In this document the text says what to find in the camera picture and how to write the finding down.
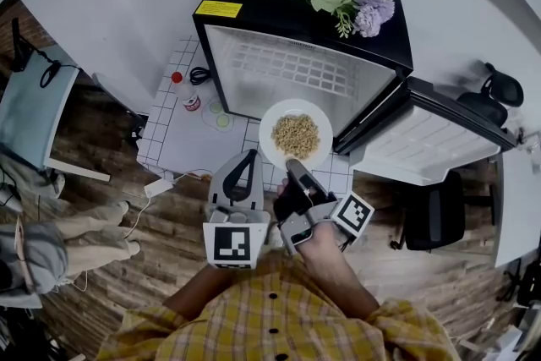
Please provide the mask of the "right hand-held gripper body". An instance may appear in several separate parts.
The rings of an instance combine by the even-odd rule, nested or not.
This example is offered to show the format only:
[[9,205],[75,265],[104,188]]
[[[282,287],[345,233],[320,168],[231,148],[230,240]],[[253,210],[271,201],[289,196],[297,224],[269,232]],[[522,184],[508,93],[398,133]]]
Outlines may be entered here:
[[289,254],[309,241],[323,222],[334,225],[335,240],[345,249],[360,239],[374,214],[374,207],[352,191],[339,199],[316,186],[301,189],[293,181],[288,182],[273,209]]

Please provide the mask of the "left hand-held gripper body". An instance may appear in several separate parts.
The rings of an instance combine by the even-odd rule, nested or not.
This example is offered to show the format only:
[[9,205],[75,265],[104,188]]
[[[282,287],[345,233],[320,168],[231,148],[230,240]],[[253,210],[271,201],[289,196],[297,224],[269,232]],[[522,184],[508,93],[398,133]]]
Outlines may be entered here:
[[257,206],[256,201],[249,201],[243,208],[218,193],[209,194],[208,221],[203,223],[209,265],[234,270],[256,268],[271,222],[270,214]]

